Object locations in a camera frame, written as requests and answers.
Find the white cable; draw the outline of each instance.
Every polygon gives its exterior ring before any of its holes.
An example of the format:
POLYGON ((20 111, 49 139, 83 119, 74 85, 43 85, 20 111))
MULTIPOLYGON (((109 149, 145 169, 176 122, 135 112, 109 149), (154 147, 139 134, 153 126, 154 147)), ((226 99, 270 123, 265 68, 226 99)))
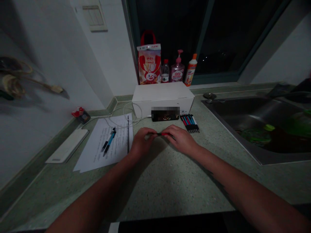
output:
MULTIPOLYGON (((140 118, 140 119, 136 120, 136 119, 137 119, 136 113, 135 113, 135 111, 134 111, 133 108, 127 108, 127 107, 126 107, 128 104, 132 104, 132 105, 133 105, 134 103, 129 102, 129 103, 127 103, 126 105, 124 105, 124 107, 120 107, 120 108, 117 108, 117 109, 113 110, 113 111, 112 111, 109 115, 107 115, 107 116, 94 117, 94 118, 90 119, 87 123, 85 123, 84 125, 82 125, 82 126, 80 127, 80 129, 82 129, 86 124, 88 124, 88 123, 91 122, 92 120, 95 120, 95 119, 98 119, 98 118, 104 118, 104 119, 106 120, 107 124, 109 125, 109 123, 108 123, 108 121, 107 121, 107 118, 106 118, 106 117, 108 117, 108 119, 109 119, 113 124, 115 124, 116 126, 118 126, 118 128, 116 128, 116 129, 121 129, 121 128, 133 127, 133 126, 137 125, 141 120, 144 120, 144 119, 146 119, 146 118, 151 117, 151 115, 148 115, 147 117, 143 117, 143 118, 140 118), (124 116, 125 120, 129 121, 130 123, 132 123, 131 125, 129 125, 129 126, 120 126, 120 125, 116 124, 115 122, 113 122, 113 121, 110 119, 111 114, 114 113, 115 111, 119 110, 119 109, 123 109, 123 116, 124 116), (132 111, 134 112, 134 115, 135 115, 134 120, 128 120, 128 119, 126 118, 125 113, 124 113, 124 109, 129 109, 129 110, 132 110, 132 111)), ((143 115, 142 109, 140 108, 139 105, 137 105, 137 106, 139 107, 139 109, 140 109, 140 111, 141 111, 141 114, 143 115)))

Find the green plastic object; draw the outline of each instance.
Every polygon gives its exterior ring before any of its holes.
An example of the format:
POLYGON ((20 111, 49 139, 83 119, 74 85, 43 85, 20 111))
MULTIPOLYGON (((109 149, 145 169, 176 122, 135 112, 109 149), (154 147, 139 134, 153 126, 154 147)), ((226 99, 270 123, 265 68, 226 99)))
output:
POLYGON ((263 147, 271 142, 270 132, 274 129, 272 125, 265 125, 262 129, 246 129, 241 132, 241 136, 256 146, 263 147))
POLYGON ((281 128, 288 134, 311 138, 311 109, 292 115, 281 128))

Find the forearm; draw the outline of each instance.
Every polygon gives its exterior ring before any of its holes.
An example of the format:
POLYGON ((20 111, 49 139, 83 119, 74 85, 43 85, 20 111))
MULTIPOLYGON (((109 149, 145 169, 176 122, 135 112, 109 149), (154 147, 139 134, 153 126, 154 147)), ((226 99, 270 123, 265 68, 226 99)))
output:
POLYGON ((134 154, 124 157, 76 199, 46 232, 96 232, 114 194, 138 161, 134 154))
POLYGON ((244 217, 260 232, 304 232, 309 221, 260 183, 203 147, 191 155, 218 181, 244 217))

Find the plastic bottle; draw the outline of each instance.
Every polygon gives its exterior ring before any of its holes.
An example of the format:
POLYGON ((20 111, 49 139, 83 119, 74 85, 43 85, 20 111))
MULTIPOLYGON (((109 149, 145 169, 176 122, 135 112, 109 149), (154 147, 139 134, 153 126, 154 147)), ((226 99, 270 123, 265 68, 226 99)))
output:
POLYGON ((181 63, 180 54, 183 50, 178 50, 178 58, 176 59, 176 63, 171 66, 171 78, 170 82, 180 82, 182 81, 182 76, 184 74, 185 66, 181 63))
POLYGON ((193 79, 193 75, 194 75, 194 71, 195 71, 195 68, 197 67, 197 54, 195 53, 193 56, 192 56, 192 60, 189 61, 189 65, 188 65, 188 70, 187 70, 187 76, 185 78, 185 85, 186 86, 190 86, 191 85, 191 82, 192 82, 192 79, 193 79))
POLYGON ((256 146, 263 147, 271 142, 271 131, 275 129, 272 125, 265 125, 263 129, 253 128, 242 131, 241 136, 256 146))
POLYGON ((169 81, 169 66, 168 59, 164 59, 164 65, 162 67, 162 83, 168 83, 169 81))

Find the countertop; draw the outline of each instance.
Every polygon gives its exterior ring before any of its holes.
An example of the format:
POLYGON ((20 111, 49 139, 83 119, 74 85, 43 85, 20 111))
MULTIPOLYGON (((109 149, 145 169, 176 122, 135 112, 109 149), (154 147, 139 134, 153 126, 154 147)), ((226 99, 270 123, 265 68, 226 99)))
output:
MULTIPOLYGON (((217 94, 217 98, 254 96, 257 91, 217 94)), ((260 166, 201 103, 196 95, 191 114, 201 133, 192 134, 201 146, 248 174, 290 204, 311 202, 311 161, 260 166)), ((120 102, 117 108, 127 102, 120 102)), ((114 116, 122 115, 117 110, 114 116)), ((0 224, 0 231, 47 228, 78 196, 114 165, 85 173, 73 168, 97 120, 86 129, 89 135, 66 164, 47 164, 0 224)), ((178 121, 152 122, 145 119, 134 126, 161 132, 178 121)), ((107 222, 232 211, 234 207, 208 174, 195 161, 157 137, 150 152, 127 177, 115 197, 107 222)))

